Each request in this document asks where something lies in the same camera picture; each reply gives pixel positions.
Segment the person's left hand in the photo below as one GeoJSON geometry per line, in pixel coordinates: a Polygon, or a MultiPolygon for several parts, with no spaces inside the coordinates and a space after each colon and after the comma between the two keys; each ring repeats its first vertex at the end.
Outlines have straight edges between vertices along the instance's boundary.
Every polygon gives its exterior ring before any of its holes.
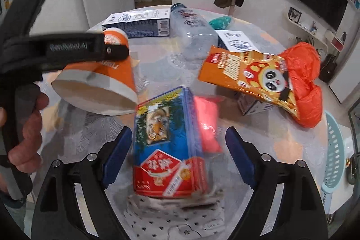
{"type": "Polygon", "coordinates": [[[40,92],[32,114],[23,125],[23,140],[8,153],[11,162],[19,171],[31,174],[41,166],[38,150],[42,144],[41,129],[43,126],[40,111],[48,106],[49,97],[40,92]]]}

